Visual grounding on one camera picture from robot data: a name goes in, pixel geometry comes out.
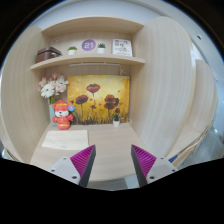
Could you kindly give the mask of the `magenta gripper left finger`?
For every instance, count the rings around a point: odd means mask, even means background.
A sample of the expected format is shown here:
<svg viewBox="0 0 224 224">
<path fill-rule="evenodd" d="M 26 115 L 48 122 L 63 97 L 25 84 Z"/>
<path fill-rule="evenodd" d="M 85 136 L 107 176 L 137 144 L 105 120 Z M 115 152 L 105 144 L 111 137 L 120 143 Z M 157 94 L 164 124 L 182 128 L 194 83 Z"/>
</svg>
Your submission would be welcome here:
<svg viewBox="0 0 224 224">
<path fill-rule="evenodd" d="M 60 158 L 49 172 L 76 185 L 86 187 L 96 156 L 96 146 L 89 146 L 72 157 Z"/>
</svg>

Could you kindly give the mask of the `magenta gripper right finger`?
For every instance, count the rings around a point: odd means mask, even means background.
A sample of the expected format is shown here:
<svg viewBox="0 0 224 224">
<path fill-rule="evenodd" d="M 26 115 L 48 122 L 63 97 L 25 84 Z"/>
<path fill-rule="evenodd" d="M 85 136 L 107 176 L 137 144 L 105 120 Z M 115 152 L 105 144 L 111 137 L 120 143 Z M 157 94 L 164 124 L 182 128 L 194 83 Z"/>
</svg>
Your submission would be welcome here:
<svg viewBox="0 0 224 224">
<path fill-rule="evenodd" d="M 166 158 L 156 157 L 136 145 L 131 146 L 131 156 L 140 187 L 177 171 Z"/>
</svg>

